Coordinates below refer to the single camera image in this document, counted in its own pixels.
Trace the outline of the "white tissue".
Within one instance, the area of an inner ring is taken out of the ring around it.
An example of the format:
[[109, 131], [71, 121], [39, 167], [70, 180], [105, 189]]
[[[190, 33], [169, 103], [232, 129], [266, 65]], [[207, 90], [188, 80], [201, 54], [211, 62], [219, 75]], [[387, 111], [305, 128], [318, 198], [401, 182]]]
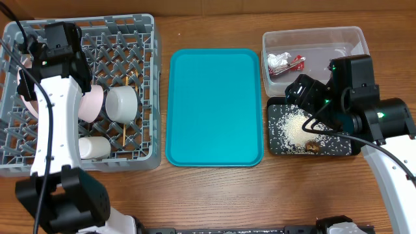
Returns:
[[271, 69], [276, 69], [282, 66], [288, 65], [288, 60], [291, 58], [291, 55], [288, 52], [282, 54], [269, 53], [267, 55], [267, 64]]

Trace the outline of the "small white plate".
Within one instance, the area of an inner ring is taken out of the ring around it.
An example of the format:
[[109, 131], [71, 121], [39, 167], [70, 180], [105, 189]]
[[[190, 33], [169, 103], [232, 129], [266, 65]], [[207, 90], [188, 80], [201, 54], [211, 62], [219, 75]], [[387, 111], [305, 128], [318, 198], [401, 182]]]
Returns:
[[78, 117], [85, 122], [92, 123], [99, 115], [103, 104], [103, 89], [99, 85], [92, 85], [80, 100]]

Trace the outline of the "white paper cup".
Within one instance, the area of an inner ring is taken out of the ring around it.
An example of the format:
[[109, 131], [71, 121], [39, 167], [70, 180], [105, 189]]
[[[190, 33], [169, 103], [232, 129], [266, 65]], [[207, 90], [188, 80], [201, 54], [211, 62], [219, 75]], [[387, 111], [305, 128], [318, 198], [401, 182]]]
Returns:
[[103, 136], [82, 137], [79, 139], [79, 152], [84, 160], [102, 160], [110, 156], [111, 145]]

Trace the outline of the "grey dishwasher rack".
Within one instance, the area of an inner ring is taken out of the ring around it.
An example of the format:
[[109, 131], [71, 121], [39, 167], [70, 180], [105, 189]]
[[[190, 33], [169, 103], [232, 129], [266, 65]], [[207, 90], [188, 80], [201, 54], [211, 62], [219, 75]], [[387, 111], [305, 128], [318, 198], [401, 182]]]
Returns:
[[[85, 170], [120, 172], [151, 170], [161, 163], [161, 114], [159, 84], [161, 41], [153, 16], [131, 14], [74, 18], [82, 30], [81, 45], [92, 71], [92, 84], [104, 91], [125, 85], [135, 89], [138, 72], [138, 113], [126, 124], [125, 147], [123, 124], [109, 119], [101, 110], [92, 122], [79, 122], [80, 137], [105, 137], [111, 146], [110, 156], [102, 160], [85, 160]], [[9, 23], [3, 40], [9, 51], [1, 52], [1, 175], [28, 176], [34, 161], [37, 141], [37, 118], [26, 109], [16, 89], [18, 70], [23, 58], [18, 45], [26, 36], [45, 42], [47, 20]]]

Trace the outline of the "teal plastic tray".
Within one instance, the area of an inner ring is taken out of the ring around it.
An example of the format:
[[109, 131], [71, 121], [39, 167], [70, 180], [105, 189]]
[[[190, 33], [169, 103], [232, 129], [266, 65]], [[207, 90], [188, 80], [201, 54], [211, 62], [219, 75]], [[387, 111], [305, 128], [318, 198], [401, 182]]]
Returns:
[[259, 59], [181, 49], [170, 61], [165, 154], [175, 166], [250, 167], [264, 155]]

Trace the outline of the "grey bowl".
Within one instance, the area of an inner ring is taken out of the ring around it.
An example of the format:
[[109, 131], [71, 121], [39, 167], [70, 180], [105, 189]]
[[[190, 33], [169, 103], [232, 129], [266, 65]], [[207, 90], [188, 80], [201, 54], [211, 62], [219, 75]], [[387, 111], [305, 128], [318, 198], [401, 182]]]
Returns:
[[138, 99], [131, 86], [111, 88], [106, 97], [105, 110], [110, 120], [121, 124], [132, 122], [138, 111]]

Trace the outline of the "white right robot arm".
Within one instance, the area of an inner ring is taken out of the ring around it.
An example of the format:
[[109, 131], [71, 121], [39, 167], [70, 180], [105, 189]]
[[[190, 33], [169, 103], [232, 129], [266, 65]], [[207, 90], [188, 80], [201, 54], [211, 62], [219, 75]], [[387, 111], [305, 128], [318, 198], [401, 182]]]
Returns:
[[287, 103], [311, 114], [307, 133], [347, 138], [376, 177], [395, 233], [415, 232], [415, 122], [400, 98], [382, 100], [370, 55], [335, 58], [326, 84], [301, 74]]

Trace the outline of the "red snack wrapper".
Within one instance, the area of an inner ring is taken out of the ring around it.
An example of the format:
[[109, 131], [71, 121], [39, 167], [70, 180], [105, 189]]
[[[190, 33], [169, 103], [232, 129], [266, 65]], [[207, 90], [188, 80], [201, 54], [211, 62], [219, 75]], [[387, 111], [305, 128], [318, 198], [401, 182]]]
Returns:
[[268, 72], [270, 75], [279, 75], [285, 72], [302, 71], [305, 67], [305, 59], [305, 57], [297, 55], [291, 63], [280, 66], [278, 68], [269, 68]]

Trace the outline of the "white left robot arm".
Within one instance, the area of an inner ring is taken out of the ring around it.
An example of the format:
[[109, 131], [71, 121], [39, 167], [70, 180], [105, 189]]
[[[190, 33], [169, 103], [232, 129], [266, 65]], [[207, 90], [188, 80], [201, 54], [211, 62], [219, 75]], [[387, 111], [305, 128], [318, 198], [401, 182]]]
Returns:
[[44, 27], [43, 42], [23, 33], [20, 44], [2, 43], [5, 73], [19, 79], [19, 95], [38, 104], [34, 161], [15, 195], [35, 233], [143, 233], [140, 221], [113, 208], [107, 189], [82, 166], [78, 112], [92, 73], [81, 40], [78, 25], [58, 21]]

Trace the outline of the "large white plate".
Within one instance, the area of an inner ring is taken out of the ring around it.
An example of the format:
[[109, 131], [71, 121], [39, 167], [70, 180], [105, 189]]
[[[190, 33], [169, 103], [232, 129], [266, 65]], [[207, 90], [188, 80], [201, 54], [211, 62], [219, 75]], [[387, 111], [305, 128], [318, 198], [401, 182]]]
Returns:
[[[28, 56], [24, 56], [22, 64], [26, 68], [31, 68], [32, 62]], [[24, 103], [25, 107], [29, 112], [35, 117], [38, 118], [38, 103], [37, 101], [26, 101], [23, 95], [20, 95], [20, 99]]]

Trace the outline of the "clear plastic bin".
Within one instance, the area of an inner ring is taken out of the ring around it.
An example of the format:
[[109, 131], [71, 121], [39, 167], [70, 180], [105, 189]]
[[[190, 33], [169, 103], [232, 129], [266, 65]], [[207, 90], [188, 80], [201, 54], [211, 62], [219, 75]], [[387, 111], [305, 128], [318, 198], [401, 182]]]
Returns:
[[[290, 54], [289, 62], [300, 55], [306, 60], [304, 68], [271, 75], [268, 68], [270, 54]], [[285, 95], [285, 89], [302, 73], [326, 84], [330, 78], [331, 59], [350, 55], [369, 54], [366, 39], [359, 27], [326, 27], [266, 32], [263, 35], [262, 73], [268, 97]]]

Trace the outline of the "wooden chopstick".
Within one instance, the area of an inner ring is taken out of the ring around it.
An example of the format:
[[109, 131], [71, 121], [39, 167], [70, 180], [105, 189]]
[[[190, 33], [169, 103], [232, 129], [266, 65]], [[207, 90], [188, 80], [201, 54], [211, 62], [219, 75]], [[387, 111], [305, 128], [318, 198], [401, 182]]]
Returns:
[[[125, 77], [125, 86], [129, 85], [129, 78], [128, 76]], [[126, 124], [123, 125], [123, 141], [122, 141], [122, 146], [123, 148], [125, 147], [125, 140], [126, 140], [126, 130], [127, 130], [127, 126]]]
[[138, 86], [140, 84], [139, 80], [138, 80], [138, 72], [135, 72], [135, 78], [134, 78], [134, 83], [135, 83], [135, 91], [136, 93], [138, 93]]

